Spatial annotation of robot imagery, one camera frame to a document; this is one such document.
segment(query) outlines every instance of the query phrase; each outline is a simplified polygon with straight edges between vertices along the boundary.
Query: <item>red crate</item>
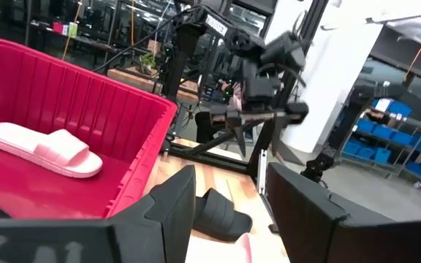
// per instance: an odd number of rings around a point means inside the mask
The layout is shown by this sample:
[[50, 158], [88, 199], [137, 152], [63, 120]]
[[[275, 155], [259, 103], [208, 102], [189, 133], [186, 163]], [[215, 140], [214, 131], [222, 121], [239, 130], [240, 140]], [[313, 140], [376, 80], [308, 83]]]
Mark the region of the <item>red crate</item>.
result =
[[67, 129], [103, 160], [92, 178], [58, 175], [0, 150], [0, 208], [14, 218], [101, 218], [142, 195], [176, 106], [0, 39], [0, 122]]

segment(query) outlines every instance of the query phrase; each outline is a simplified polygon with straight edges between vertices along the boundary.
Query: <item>blue bin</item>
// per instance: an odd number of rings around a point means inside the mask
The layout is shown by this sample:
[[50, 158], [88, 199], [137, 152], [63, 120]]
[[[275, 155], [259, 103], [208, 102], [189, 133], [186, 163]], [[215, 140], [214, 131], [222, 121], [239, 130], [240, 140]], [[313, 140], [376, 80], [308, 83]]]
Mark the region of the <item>blue bin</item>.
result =
[[390, 155], [390, 150], [378, 147], [374, 155], [374, 161], [378, 164], [387, 164]]
[[421, 164], [415, 163], [413, 161], [407, 164], [407, 170], [419, 175], [421, 177]]
[[344, 147], [344, 153], [355, 155], [359, 151], [362, 145], [358, 142], [348, 141]]
[[376, 125], [374, 127], [373, 134], [375, 134], [378, 137], [389, 139], [391, 137], [391, 134], [392, 134], [393, 131], [394, 130], [391, 129], [390, 127], [388, 127], [388, 126]]
[[359, 149], [357, 156], [364, 158], [364, 159], [371, 159], [371, 157], [373, 157], [375, 153], [375, 150], [369, 147], [361, 147], [361, 149]]
[[392, 133], [391, 140], [403, 145], [408, 145], [412, 141], [412, 136], [401, 131], [395, 131]]
[[357, 122], [357, 130], [362, 132], [371, 133], [373, 128], [375, 127], [375, 123], [373, 121], [360, 119]]
[[412, 109], [402, 102], [391, 102], [387, 111], [390, 113], [401, 114], [403, 117], [408, 117], [412, 112]]
[[418, 145], [417, 145], [417, 150], [421, 150], [421, 140], [420, 140], [420, 135], [413, 135], [412, 136], [412, 140], [410, 141], [410, 145], [413, 147], [413, 146], [415, 146], [416, 144], [417, 144], [417, 142], [418, 142]]

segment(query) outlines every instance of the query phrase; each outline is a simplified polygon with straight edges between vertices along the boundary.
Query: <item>table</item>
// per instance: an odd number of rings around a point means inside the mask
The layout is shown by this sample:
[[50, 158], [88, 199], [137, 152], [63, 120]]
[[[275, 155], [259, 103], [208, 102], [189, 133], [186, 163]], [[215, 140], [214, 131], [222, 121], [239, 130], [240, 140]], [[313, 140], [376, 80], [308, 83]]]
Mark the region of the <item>table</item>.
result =
[[[121, 70], [117, 69], [110, 69], [108, 70], [107, 76], [111, 77], [115, 80], [119, 80], [122, 83], [126, 83], [128, 85], [132, 85], [137, 88], [144, 88], [148, 91], [152, 91], [154, 80], [151, 80], [150, 76], [144, 75], [137, 70], [137, 67], [131, 66], [126, 68], [129, 71], [137, 73], [137, 75], [129, 74], [126, 72], [122, 72]], [[152, 74], [155, 75], [157, 71], [152, 69]], [[157, 83], [156, 85], [156, 94], [160, 94], [160, 90], [162, 89], [162, 85]], [[197, 96], [198, 85], [192, 81], [186, 81], [182, 85], [180, 85], [180, 89], [178, 89], [178, 93], [176, 95], [177, 99], [197, 104], [199, 103], [199, 98]]]
[[[50, 32], [53, 34], [56, 34], [58, 36], [62, 36], [62, 37], [68, 37], [67, 35], [63, 35], [60, 34], [58, 32], [55, 32], [53, 30], [53, 28], [47, 26], [46, 28], [41, 28], [40, 27], [40, 22], [38, 21], [32, 21], [30, 24], [30, 26], [32, 26], [33, 28], [35, 28], [36, 30], [38, 30], [39, 32], [42, 32], [42, 44], [37, 48], [39, 49], [39, 51], [45, 52], [45, 44], [46, 44], [46, 32]], [[101, 50], [103, 52], [106, 53], [117, 53], [120, 50], [118, 48], [112, 47], [110, 45], [107, 45], [106, 43], [102, 43], [102, 42], [98, 42], [96, 40], [92, 40], [92, 39], [88, 39], [87, 37], [81, 37], [81, 36], [76, 36], [76, 37], [70, 37], [70, 39], [73, 42], [79, 42], [82, 43], [84, 45], [87, 45], [89, 47], [93, 47], [95, 50]], [[98, 52], [94, 52], [94, 66], [97, 64], [97, 56], [98, 56]]]
[[[196, 142], [181, 138], [176, 139], [174, 142], [190, 147], [197, 145]], [[231, 153], [226, 150], [213, 148], [210, 149], [209, 152], [241, 160], [239, 154]], [[268, 226], [273, 223], [272, 219], [257, 193], [256, 186], [247, 175], [183, 160], [170, 155], [166, 157], [159, 156], [157, 157], [155, 166], [153, 167], [151, 176], [145, 187], [144, 194], [147, 194], [152, 187], [165, 182], [177, 171], [189, 164], [193, 164], [196, 169], [197, 196], [201, 197], [210, 187], [215, 188], [219, 193], [233, 201], [236, 210], [251, 216], [253, 219], [251, 233], [256, 238], [264, 240], [265, 243], [269, 243], [270, 247], [274, 248], [274, 251], [280, 251], [282, 256], [287, 257], [281, 238], [278, 235], [272, 234], [268, 229]], [[194, 230], [192, 230], [191, 235], [207, 240], [218, 241]]]

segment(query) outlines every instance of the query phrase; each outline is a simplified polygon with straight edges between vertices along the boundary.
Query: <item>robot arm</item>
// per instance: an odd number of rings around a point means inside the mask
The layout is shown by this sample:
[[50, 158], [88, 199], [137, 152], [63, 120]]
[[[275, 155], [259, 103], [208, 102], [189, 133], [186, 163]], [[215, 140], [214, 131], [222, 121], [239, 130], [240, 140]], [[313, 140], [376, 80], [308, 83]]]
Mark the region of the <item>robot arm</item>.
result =
[[242, 59], [244, 111], [270, 109], [268, 106], [274, 97], [273, 81], [267, 77], [257, 76], [263, 66], [283, 64], [294, 72], [300, 71], [305, 66], [303, 45], [291, 32], [283, 33], [266, 45], [261, 37], [234, 26], [228, 19], [204, 5], [194, 6], [181, 22], [202, 26], [212, 31], [214, 35], [224, 40], [231, 54]]
[[[289, 70], [296, 74], [305, 66], [303, 43], [292, 32], [285, 32], [272, 42], [265, 44], [258, 36], [234, 26], [225, 17], [210, 7], [197, 5], [192, 7], [183, 19], [175, 23], [177, 30], [181, 26], [193, 25], [200, 31], [212, 31], [221, 37], [228, 51], [240, 57], [241, 63], [241, 109], [229, 110], [227, 107], [212, 107], [210, 114], [214, 121], [225, 121], [227, 129], [238, 141], [240, 150], [245, 155], [245, 143], [242, 120], [274, 121], [272, 150], [276, 151], [280, 132], [288, 123], [300, 123], [308, 114], [308, 105], [304, 103], [288, 104], [284, 109], [273, 109], [271, 103], [275, 90], [280, 90], [280, 81], [275, 81], [277, 74]], [[271, 69], [273, 77], [260, 76]]]
[[306, 162], [306, 169], [301, 175], [319, 182], [324, 171], [335, 166], [336, 159], [349, 136], [355, 121], [370, 107], [374, 99], [391, 98], [410, 106], [416, 113], [421, 115], [421, 99], [407, 91], [407, 88], [399, 85], [385, 83], [374, 87], [367, 85], [355, 86], [344, 108], [344, 119], [339, 127], [327, 138], [327, 147], [311, 161]]

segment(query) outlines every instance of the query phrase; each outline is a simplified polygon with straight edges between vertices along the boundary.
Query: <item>metal shelving rack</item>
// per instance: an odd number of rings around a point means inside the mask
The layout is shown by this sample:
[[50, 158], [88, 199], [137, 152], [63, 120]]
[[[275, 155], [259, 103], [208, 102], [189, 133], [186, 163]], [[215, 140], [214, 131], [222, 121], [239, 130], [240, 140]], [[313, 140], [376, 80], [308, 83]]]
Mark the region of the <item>metal shelving rack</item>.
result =
[[[363, 167], [369, 168], [369, 169], [374, 169], [380, 172], [385, 172], [386, 174], [386, 178], [391, 178], [392, 175], [397, 175], [399, 176], [403, 171], [406, 171], [407, 173], [409, 173], [410, 175], [413, 175], [416, 179], [419, 179], [415, 184], [414, 187], [415, 188], [419, 188], [421, 187], [421, 176], [406, 169], [406, 165], [409, 162], [413, 152], [415, 151], [420, 151], [420, 149], [417, 149], [420, 141], [421, 141], [421, 121], [418, 120], [414, 120], [413, 118], [407, 118], [407, 117], [403, 117], [401, 114], [395, 114], [395, 113], [389, 113], [389, 112], [382, 112], [383, 114], [387, 115], [390, 117], [390, 122], [388, 123], [389, 127], [393, 127], [394, 124], [396, 124], [396, 127], [394, 127], [393, 129], [400, 131], [401, 128], [403, 128], [405, 125], [407, 126], [411, 126], [414, 130], [411, 133], [411, 135], [420, 135], [420, 138], [418, 139], [418, 141], [416, 141], [416, 143], [414, 145], [404, 145], [402, 143], [399, 142], [394, 142], [390, 139], [387, 138], [383, 138], [383, 137], [379, 137], [376, 136], [375, 134], [369, 133], [369, 132], [365, 132], [365, 131], [360, 131], [357, 130], [357, 125], [355, 125], [353, 127], [353, 129], [351, 130], [351, 132], [349, 133], [349, 136], [347, 138], [347, 141], [350, 140], [351, 136], [353, 134], [359, 134], [361, 136], [364, 137], [373, 137], [376, 140], [386, 143], [386, 149], [390, 148], [390, 146], [397, 148], [400, 148], [400, 153], [397, 155], [397, 157], [395, 158], [394, 161], [391, 161], [390, 163], [387, 164], [380, 164], [380, 163], [376, 163], [374, 160], [372, 159], [365, 159], [362, 158], [360, 156], [354, 156], [348, 153], [344, 153], [344, 148], [342, 148], [341, 151], [341, 160], [342, 161], [347, 161], [349, 163], [353, 163], [353, 164], [357, 164], [357, 165], [361, 165]], [[365, 113], [363, 113], [362, 115], [360, 115], [360, 117], [358, 118], [358, 120], [360, 120], [361, 118], [365, 117]], [[403, 160], [402, 163], [399, 163], [401, 157], [403, 156], [403, 154], [405, 154], [405, 159]], [[421, 161], [421, 153], [419, 155], [419, 157], [417, 157], [418, 161]]]

